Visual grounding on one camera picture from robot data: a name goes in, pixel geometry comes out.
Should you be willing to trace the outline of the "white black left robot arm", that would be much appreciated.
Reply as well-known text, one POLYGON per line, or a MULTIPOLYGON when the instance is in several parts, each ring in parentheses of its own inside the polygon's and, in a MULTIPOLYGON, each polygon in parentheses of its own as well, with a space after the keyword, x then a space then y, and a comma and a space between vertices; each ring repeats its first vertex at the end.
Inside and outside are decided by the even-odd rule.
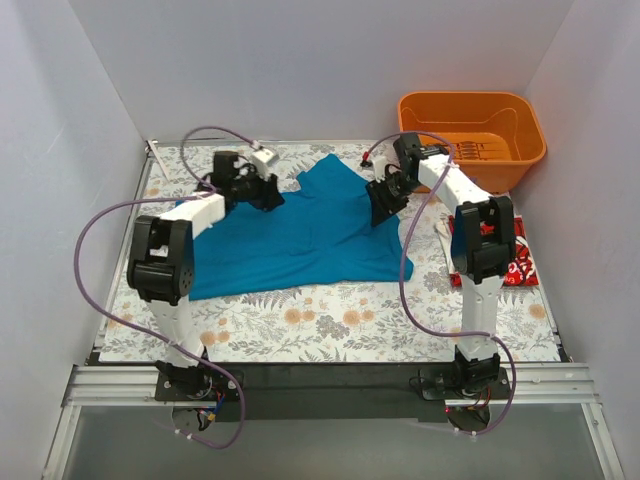
POLYGON ((198 179, 192 200, 159 215, 139 216, 133 229, 127 283, 146 303, 171 352, 156 368, 182 395, 200 400, 217 388, 218 374, 204 369, 206 348, 194 329, 189 294, 196 279, 194 240, 239 203, 270 212, 284 204, 270 166, 278 155, 252 148, 213 155, 212 171, 198 179))

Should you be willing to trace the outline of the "teal blue t shirt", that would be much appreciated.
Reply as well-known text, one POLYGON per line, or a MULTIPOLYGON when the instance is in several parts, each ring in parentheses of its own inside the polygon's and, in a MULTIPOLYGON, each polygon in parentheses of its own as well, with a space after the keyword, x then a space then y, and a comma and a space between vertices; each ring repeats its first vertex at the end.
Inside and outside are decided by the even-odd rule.
POLYGON ((364 178, 330 154, 297 182, 273 211, 240 203, 195 239, 191 299, 411 278, 399 220, 372 226, 364 178))

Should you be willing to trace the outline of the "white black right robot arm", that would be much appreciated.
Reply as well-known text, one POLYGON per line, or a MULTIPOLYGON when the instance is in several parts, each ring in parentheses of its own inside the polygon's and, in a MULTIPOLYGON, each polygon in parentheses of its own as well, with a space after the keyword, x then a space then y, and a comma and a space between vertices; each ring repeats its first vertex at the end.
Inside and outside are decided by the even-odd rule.
POLYGON ((361 164, 375 178, 366 186, 371 224, 381 225, 408 204, 420 186, 437 196, 454 216, 450 257, 462 285, 462 323, 450 362, 430 367, 417 377, 421 394, 437 399, 448 392, 475 397, 493 385, 506 385, 500 356, 508 350, 496 335, 498 293, 514 260, 514 209, 507 196, 477 186, 455 163, 455 147, 433 135, 422 143, 422 131, 390 135, 397 162, 361 164))

